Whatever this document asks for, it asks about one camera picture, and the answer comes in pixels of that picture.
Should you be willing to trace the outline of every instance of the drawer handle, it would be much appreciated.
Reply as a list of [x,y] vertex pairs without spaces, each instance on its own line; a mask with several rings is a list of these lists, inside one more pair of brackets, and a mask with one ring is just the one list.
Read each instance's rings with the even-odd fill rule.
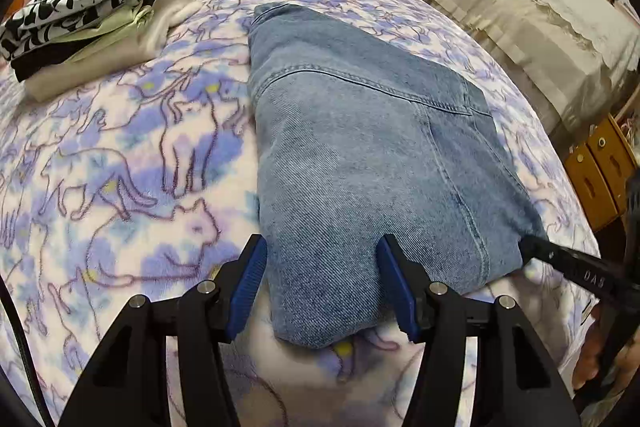
[[591,196],[591,198],[595,198],[596,197],[596,189],[593,188],[593,185],[591,185],[591,182],[589,181],[588,178],[584,179],[584,184],[587,187],[587,190],[589,191],[589,195]]
[[613,168],[616,170],[618,178],[622,178],[622,169],[620,168],[620,164],[618,163],[618,161],[613,158],[613,156],[609,156],[609,161],[611,162],[611,165],[613,165]]

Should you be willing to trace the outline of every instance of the person's hand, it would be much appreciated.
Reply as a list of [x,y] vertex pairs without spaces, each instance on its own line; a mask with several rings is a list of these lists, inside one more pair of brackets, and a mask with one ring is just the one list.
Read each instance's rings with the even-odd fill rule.
[[[572,386],[576,391],[598,374],[598,356],[604,348],[605,341],[600,329],[600,311],[601,307],[598,304],[591,312],[596,321],[587,331],[580,358],[575,365]],[[612,393],[617,394],[626,389],[640,365],[640,328],[636,331],[633,341],[620,350],[614,363],[619,371]]]

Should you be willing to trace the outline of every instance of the blue gripper pad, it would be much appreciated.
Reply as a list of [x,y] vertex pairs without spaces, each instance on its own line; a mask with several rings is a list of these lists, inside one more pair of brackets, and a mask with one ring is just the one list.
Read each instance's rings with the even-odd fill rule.
[[229,341],[244,330],[264,274],[267,264],[267,242],[261,235],[252,235],[236,261],[238,262],[243,265],[242,273],[229,301],[229,318],[225,328]]
[[376,259],[382,286],[386,297],[394,307],[398,326],[407,334],[410,341],[417,342],[420,328],[415,316],[415,297],[400,266],[400,263],[404,264],[408,261],[393,235],[387,234],[380,238],[376,245]]

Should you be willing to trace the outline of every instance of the stack of folded clothes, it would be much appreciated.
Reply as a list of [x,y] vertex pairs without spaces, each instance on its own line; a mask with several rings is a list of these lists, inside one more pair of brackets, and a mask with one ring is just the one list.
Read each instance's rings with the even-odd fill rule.
[[0,25],[0,54],[37,100],[158,57],[195,0],[31,0]]

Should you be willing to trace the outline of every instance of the jeans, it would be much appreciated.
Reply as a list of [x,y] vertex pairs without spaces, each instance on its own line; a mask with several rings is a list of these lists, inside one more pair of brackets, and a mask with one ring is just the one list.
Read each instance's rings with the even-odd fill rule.
[[322,347],[387,317],[374,251],[385,233],[459,293],[519,268],[522,235],[546,237],[477,87],[307,8],[255,15],[249,88],[277,336]]

